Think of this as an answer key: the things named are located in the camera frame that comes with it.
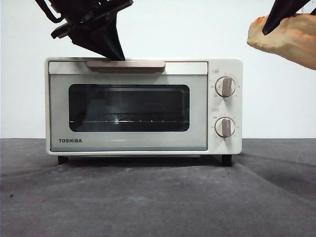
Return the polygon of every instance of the white toaster oven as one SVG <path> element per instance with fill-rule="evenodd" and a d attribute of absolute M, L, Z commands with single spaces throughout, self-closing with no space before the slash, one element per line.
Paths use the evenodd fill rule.
<path fill-rule="evenodd" d="M 241 152 L 238 59 L 49 58 L 46 147 L 69 156 Z"/>

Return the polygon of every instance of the glass window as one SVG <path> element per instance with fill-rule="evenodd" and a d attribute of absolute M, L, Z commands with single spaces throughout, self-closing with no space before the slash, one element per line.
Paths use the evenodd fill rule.
<path fill-rule="evenodd" d="M 186 85 L 69 87 L 69 127 L 74 132 L 184 132 L 189 126 Z"/>

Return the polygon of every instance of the white backdrop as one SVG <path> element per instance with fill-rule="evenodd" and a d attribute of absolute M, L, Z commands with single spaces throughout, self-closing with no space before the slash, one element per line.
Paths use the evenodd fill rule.
<path fill-rule="evenodd" d="M 125 56 L 240 58 L 243 137 L 315 138 L 316 71 L 246 44 L 274 0 L 134 0 L 118 14 Z M 44 60 L 99 56 L 52 39 L 34 0 L 1 1 L 1 137 L 45 137 Z"/>

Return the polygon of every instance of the oven foot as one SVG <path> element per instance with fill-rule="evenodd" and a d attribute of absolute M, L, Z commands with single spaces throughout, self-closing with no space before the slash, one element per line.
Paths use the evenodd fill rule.
<path fill-rule="evenodd" d="M 58 159 L 58 165 L 67 163 L 67 162 L 69 161 L 69 158 L 68 158 L 68 157 L 58 156 L 57 159 Z"/>
<path fill-rule="evenodd" d="M 222 155 L 222 166 L 232 166 L 232 155 Z"/>

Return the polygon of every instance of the temperature knob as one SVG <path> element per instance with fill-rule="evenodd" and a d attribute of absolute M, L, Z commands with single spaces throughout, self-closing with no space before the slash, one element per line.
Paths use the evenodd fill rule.
<path fill-rule="evenodd" d="M 215 131 L 220 137 L 231 137 L 235 132 L 235 124 L 230 118 L 220 118 L 215 123 Z"/>
<path fill-rule="evenodd" d="M 215 90 L 217 94 L 222 97 L 231 96 L 236 89 L 235 82 L 231 77 L 222 77 L 219 78 L 215 84 Z"/>

